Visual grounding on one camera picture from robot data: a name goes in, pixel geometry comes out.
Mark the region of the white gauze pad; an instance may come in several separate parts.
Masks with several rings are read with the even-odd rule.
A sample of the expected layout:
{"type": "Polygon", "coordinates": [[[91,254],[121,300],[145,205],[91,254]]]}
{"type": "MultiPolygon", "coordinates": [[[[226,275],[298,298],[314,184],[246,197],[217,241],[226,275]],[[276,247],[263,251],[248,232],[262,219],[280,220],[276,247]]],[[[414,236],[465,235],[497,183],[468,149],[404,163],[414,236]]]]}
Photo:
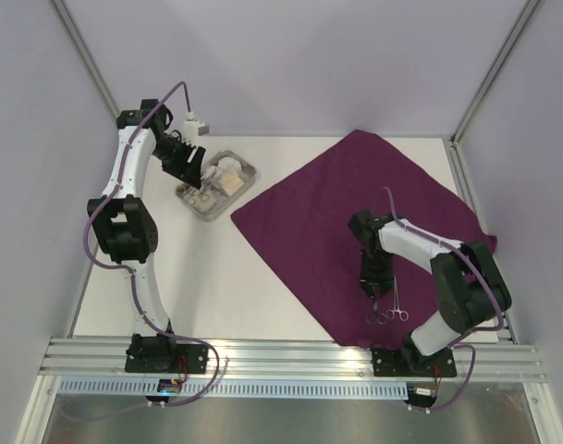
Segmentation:
{"type": "Polygon", "coordinates": [[[222,171],[228,171],[228,170],[240,171],[242,169],[241,162],[237,158],[232,157],[232,156],[222,157],[218,161],[217,166],[222,171]]]}
{"type": "Polygon", "coordinates": [[[212,180],[218,179],[222,170],[218,166],[209,166],[202,172],[202,184],[207,186],[212,180]]]}

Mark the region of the black handled scissors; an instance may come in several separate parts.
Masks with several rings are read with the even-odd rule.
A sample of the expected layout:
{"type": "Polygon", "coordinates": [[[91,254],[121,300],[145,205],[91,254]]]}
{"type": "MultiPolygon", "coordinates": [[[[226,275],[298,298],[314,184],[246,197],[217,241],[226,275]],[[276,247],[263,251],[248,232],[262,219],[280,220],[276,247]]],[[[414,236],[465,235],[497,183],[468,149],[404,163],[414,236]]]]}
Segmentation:
{"type": "Polygon", "coordinates": [[[375,297],[371,298],[372,311],[367,314],[366,322],[369,325],[385,325],[388,322],[386,315],[381,313],[378,308],[378,302],[375,297]]]}

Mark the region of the clear packet beige gauze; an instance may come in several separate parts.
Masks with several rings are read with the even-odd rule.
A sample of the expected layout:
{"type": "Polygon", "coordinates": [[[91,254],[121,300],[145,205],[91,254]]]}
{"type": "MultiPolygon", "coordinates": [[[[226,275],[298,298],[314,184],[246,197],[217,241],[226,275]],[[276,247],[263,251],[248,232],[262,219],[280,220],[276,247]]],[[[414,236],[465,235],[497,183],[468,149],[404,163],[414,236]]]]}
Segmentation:
{"type": "Polygon", "coordinates": [[[244,185],[244,181],[239,176],[239,173],[234,168],[229,168],[222,173],[219,180],[220,188],[228,195],[234,195],[244,185]]]}

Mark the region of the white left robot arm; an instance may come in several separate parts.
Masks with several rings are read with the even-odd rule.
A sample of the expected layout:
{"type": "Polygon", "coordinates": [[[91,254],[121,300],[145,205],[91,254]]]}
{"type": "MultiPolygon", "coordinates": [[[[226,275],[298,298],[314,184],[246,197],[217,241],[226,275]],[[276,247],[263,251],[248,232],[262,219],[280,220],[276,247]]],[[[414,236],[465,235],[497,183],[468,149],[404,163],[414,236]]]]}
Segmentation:
{"type": "Polygon", "coordinates": [[[157,99],[144,99],[140,108],[117,117],[116,161],[101,196],[87,203],[83,245],[95,265],[119,271],[130,285],[134,333],[175,340],[155,276],[158,227],[142,200],[143,187],[156,158],[167,175],[199,188],[205,149],[169,133],[172,121],[165,101],[157,99]]]}

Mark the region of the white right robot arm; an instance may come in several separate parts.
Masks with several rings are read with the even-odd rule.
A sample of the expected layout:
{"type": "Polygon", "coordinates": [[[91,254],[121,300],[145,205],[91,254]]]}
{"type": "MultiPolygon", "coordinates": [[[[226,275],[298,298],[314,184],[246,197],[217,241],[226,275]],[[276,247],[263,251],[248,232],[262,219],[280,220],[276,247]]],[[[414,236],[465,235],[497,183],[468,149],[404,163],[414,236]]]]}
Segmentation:
{"type": "Polygon", "coordinates": [[[399,256],[428,273],[436,290],[437,310],[409,333],[397,350],[407,371],[424,374],[435,357],[449,352],[461,339],[479,331],[480,324],[496,319],[512,300],[493,255],[481,240],[450,240],[419,228],[395,215],[374,216],[363,210],[348,227],[361,245],[360,286],[377,305],[393,294],[393,312],[400,316],[394,258],[399,256]]]}

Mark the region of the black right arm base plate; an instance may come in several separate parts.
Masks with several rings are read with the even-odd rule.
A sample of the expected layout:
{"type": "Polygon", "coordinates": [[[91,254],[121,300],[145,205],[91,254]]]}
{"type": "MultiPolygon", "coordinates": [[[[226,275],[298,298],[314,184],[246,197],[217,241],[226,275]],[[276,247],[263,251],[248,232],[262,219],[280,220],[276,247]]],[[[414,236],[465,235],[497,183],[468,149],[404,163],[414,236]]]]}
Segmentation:
{"type": "Polygon", "coordinates": [[[377,377],[433,377],[453,378],[458,375],[453,351],[449,348],[429,356],[412,346],[396,351],[371,349],[373,375],[377,377]]]}

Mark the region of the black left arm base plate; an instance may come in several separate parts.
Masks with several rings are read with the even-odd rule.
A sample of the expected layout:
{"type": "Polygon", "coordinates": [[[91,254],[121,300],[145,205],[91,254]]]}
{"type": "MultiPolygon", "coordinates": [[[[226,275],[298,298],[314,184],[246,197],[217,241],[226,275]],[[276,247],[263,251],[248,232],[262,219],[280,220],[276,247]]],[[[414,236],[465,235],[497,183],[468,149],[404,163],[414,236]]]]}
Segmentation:
{"type": "Polygon", "coordinates": [[[126,350],[125,372],[202,375],[206,372],[208,352],[205,343],[177,342],[161,334],[133,334],[126,350]]]}

